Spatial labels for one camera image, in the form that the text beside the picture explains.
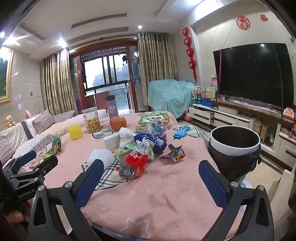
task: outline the orange pumpkin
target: orange pumpkin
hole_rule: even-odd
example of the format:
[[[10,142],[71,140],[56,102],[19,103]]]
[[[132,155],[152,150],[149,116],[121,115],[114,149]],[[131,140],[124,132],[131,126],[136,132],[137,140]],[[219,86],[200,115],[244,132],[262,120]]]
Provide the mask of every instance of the orange pumpkin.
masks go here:
[[[121,127],[126,127],[126,119],[122,116],[114,116],[110,120],[110,126],[114,131],[119,131]]]

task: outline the blue plastic toy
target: blue plastic toy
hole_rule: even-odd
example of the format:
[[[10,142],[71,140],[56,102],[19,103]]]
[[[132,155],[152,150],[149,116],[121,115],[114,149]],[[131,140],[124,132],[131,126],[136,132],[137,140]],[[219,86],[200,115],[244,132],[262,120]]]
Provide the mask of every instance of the blue plastic toy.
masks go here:
[[[187,135],[187,131],[190,130],[190,126],[183,126],[181,130],[177,131],[174,134],[174,139],[181,139],[182,137]]]

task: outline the gold picture frame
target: gold picture frame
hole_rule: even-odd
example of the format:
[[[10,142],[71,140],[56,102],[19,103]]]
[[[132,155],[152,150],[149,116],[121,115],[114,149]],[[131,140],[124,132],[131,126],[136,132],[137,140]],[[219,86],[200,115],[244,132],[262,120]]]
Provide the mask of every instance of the gold picture frame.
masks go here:
[[[13,50],[2,47],[0,49],[0,104],[11,100],[11,69]]]

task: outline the white pillow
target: white pillow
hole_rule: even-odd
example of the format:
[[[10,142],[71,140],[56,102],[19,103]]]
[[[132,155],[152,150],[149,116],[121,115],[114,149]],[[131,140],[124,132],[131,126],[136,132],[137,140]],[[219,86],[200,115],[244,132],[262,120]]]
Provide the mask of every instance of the white pillow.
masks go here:
[[[32,121],[35,120],[38,116],[39,116],[39,115],[34,116],[34,117],[31,117],[31,118],[29,118],[29,119],[25,119],[25,122],[26,122],[26,124],[27,124],[27,127],[28,127],[28,129],[29,129],[29,131],[30,131],[30,133],[31,133],[31,135],[32,135],[33,137],[36,136],[36,135],[38,134],[38,132],[35,130],[35,128],[34,128],[34,126],[33,126],[33,124],[32,124]]]

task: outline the book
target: book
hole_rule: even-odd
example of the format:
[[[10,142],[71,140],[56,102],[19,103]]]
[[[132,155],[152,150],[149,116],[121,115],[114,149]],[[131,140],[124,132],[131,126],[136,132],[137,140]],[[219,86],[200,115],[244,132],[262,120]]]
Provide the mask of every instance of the book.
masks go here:
[[[168,116],[168,113],[154,113],[141,116],[137,125],[137,131],[148,131],[148,124],[152,121],[162,121],[166,126],[166,129],[170,129],[170,117]]]

